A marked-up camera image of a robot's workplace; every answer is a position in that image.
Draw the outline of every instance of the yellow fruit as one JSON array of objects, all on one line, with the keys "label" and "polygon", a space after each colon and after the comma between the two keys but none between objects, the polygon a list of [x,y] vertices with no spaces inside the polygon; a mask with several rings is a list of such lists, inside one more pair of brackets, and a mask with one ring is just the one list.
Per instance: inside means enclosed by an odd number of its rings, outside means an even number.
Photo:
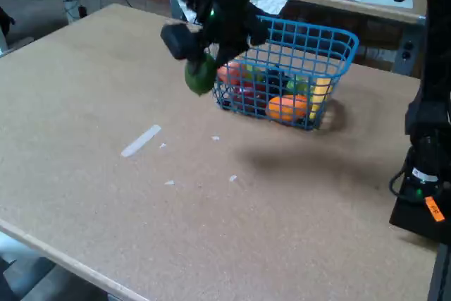
[{"label": "yellow fruit", "polygon": [[330,84],[330,78],[318,78],[316,86],[311,96],[311,112],[310,120],[315,120],[316,113],[321,108],[321,104],[326,100],[329,93],[332,92],[332,85]]}]

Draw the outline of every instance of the table edge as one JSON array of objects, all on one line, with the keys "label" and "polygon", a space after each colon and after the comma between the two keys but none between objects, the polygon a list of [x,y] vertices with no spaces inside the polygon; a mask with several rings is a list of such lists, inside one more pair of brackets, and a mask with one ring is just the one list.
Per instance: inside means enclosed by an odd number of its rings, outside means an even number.
[{"label": "table edge", "polygon": [[[332,7],[344,11],[351,11],[368,16],[375,16],[377,18],[384,18],[388,20],[394,20],[400,23],[412,24],[412,25],[424,25],[426,22],[426,16],[418,13],[400,11],[399,8],[393,7],[391,9],[388,6],[379,6],[374,4],[360,3],[353,0],[293,0],[304,1],[311,4],[318,4],[321,6]],[[351,9],[347,10],[344,5],[349,5]]]},{"label": "table edge", "polygon": [[149,299],[142,297],[141,295],[133,292],[132,290],[124,287],[123,285],[111,280],[105,275],[95,271],[81,262],[73,259],[72,257],[59,252],[52,246],[47,245],[45,242],[36,239],[30,234],[23,232],[21,229],[7,223],[0,219],[0,231],[2,233],[11,236],[13,239],[27,245],[28,247],[37,250],[42,256],[50,259],[64,269],[67,269],[71,273],[83,278],[84,280],[92,283],[93,285],[105,290],[113,296],[132,301],[149,301]]}]

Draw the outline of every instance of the cork board surface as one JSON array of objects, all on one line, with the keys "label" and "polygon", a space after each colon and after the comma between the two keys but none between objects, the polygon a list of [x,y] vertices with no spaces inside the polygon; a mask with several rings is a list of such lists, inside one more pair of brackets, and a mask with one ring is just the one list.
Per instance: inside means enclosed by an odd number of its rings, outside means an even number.
[{"label": "cork board surface", "polygon": [[189,92],[165,20],[110,6],[0,59],[0,229],[124,300],[425,300],[435,247],[388,223],[418,80],[353,66],[329,128],[286,128]]}]

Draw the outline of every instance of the orange label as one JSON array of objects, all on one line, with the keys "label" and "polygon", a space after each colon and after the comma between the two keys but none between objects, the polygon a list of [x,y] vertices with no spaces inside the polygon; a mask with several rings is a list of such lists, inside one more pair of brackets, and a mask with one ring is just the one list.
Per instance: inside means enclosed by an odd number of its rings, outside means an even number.
[{"label": "orange label", "polygon": [[442,212],[438,208],[437,204],[435,203],[435,200],[433,197],[426,197],[426,205],[429,208],[429,211],[431,212],[432,216],[437,222],[444,221],[445,217],[443,216]]}]

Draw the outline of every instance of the red apple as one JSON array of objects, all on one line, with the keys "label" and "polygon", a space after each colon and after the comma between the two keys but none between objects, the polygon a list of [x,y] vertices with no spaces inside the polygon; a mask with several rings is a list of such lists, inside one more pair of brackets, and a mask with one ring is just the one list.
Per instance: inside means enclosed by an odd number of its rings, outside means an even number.
[{"label": "red apple", "polygon": [[267,99],[265,90],[265,84],[255,84],[255,87],[252,86],[252,83],[250,86],[234,86],[232,94],[234,107],[238,111],[242,111],[244,100],[246,112],[255,112],[255,108],[265,109]]},{"label": "red apple", "polygon": [[218,69],[218,78],[226,85],[239,85],[240,74],[245,77],[246,65],[237,61],[229,61]]}]

